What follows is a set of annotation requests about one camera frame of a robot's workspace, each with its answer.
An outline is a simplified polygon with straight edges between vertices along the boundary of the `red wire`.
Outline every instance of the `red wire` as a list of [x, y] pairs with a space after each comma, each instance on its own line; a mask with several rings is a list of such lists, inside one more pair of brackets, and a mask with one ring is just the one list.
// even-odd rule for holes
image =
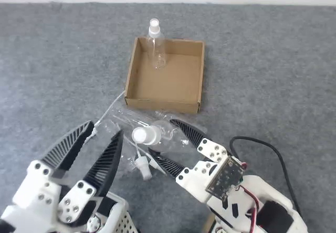
[[250, 232], [249, 232], [249, 233], [253, 233], [254, 227], [256, 225], [257, 213], [259, 212], [259, 200], [251, 191], [249, 191], [248, 189], [246, 189], [245, 187], [243, 187], [241, 185], [240, 185], [240, 187], [242, 187], [244, 192], [246, 194], [248, 194], [254, 200], [254, 202], [256, 203], [257, 208], [253, 208], [252, 214], [251, 214], [251, 226], [250, 226]]
[[251, 226], [250, 226], [250, 232], [249, 233], [253, 233], [254, 227], [256, 225], [256, 219], [257, 219], [257, 209], [253, 208], [252, 215], [251, 215]]
[[259, 200], [258, 200], [258, 198], [257, 198], [254, 194], [252, 194], [252, 192], [250, 192], [248, 189], [244, 188], [244, 187], [241, 186], [241, 185], [240, 185], [240, 187], [243, 188], [243, 190], [244, 190], [244, 192], [245, 192], [246, 194], [248, 194], [250, 197], [252, 197], [252, 199], [253, 199], [254, 202], [256, 203], [257, 212], [259, 212]]

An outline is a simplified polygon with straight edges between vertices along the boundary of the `clear plastic bottle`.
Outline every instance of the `clear plastic bottle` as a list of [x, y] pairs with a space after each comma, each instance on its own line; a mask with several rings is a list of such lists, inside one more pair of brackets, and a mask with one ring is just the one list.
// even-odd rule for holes
[[160, 69], [166, 65], [166, 52], [164, 35], [161, 33], [158, 19], [151, 19], [149, 22], [147, 49], [149, 64]]
[[183, 132], [166, 120], [157, 120], [149, 126], [140, 126], [132, 132], [133, 141], [161, 153], [192, 152], [192, 144]]

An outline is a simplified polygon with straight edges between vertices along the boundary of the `gray carpet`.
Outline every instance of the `gray carpet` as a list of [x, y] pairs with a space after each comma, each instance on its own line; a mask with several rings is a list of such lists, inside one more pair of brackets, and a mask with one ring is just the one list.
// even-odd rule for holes
[[[0, 5], [0, 210], [31, 160], [71, 128], [96, 121], [123, 90], [134, 38], [155, 16], [167, 37], [206, 42], [197, 121], [224, 146], [234, 135], [276, 146], [309, 232], [336, 232], [334, 7]], [[248, 142], [236, 147], [289, 196], [273, 152]], [[98, 154], [80, 155], [73, 181]], [[199, 232], [208, 214], [157, 172], [146, 183], [133, 172], [112, 190], [129, 201], [142, 232]]]

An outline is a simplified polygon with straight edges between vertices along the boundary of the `white string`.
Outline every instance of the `white string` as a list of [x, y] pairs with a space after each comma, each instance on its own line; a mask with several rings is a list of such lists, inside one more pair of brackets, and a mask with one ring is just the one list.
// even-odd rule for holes
[[100, 122], [103, 120], [103, 118], [105, 118], [105, 116], [107, 115], [107, 113], [109, 112], [109, 110], [112, 108], [112, 106], [119, 100], [119, 98], [121, 98], [121, 96], [125, 93], [125, 91], [123, 91], [122, 93], [119, 94], [119, 96], [117, 96], [116, 99], [114, 99], [114, 101], [110, 104], [110, 106], [107, 108], [106, 112], [103, 114], [103, 116], [101, 116], [101, 118], [94, 124], [95, 127], [99, 126]]

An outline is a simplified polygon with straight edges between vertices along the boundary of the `white plastic bracket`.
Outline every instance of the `white plastic bracket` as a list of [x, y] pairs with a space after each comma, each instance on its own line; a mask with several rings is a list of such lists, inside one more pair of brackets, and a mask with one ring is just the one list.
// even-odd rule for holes
[[76, 221], [95, 193], [93, 186], [83, 180], [78, 181], [59, 203], [58, 218], [67, 224]]
[[199, 153], [216, 163], [224, 162], [228, 158], [225, 147], [208, 139], [202, 139], [197, 150]]

